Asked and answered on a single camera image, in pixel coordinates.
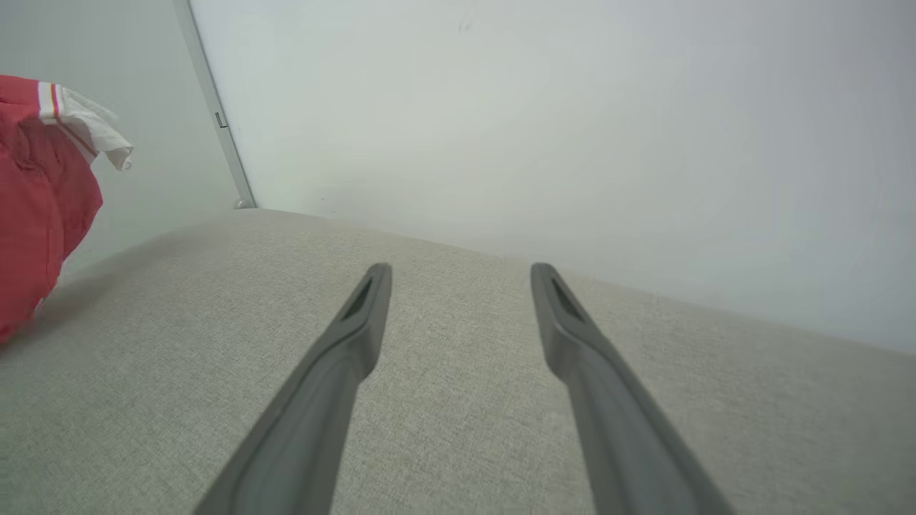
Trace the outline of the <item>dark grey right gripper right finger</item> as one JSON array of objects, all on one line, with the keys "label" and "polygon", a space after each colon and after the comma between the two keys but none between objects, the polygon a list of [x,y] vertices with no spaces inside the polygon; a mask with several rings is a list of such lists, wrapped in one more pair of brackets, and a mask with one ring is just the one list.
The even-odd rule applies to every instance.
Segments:
[{"label": "dark grey right gripper right finger", "polygon": [[541,345],[568,389],[599,514],[732,514],[648,389],[556,268],[530,268]]}]

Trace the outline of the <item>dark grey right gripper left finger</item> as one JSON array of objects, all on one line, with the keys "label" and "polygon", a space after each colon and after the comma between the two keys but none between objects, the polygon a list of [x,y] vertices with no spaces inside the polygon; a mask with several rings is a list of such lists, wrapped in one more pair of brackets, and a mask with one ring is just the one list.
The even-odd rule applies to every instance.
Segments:
[{"label": "dark grey right gripper left finger", "polygon": [[379,361],[392,268],[373,264],[223,467],[197,514],[327,514],[359,385]]}]

